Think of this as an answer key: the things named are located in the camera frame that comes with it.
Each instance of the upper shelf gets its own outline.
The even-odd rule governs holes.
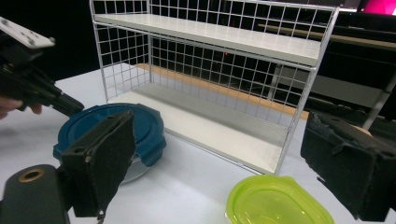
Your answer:
[[[317,65],[320,51],[318,41],[152,14],[101,14],[95,20],[310,66]]]

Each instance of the blue container lid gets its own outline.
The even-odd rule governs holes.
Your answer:
[[[58,144],[53,147],[53,157],[60,161],[62,152],[99,121],[126,110],[134,112],[135,154],[143,164],[150,167],[162,156],[166,146],[163,120],[160,112],[141,104],[96,105],[72,116],[58,133]]]

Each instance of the green lid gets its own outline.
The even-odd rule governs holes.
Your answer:
[[[226,215],[233,224],[327,224],[330,214],[289,176],[254,175],[233,187]]]

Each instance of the pink screen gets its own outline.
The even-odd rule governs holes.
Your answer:
[[[364,12],[395,15],[396,0],[370,0]]]

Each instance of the human hand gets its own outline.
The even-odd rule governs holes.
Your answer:
[[[0,95],[0,119],[6,117],[9,111],[19,108],[22,106],[22,101],[14,100]],[[33,113],[41,114],[41,105],[29,105]]]

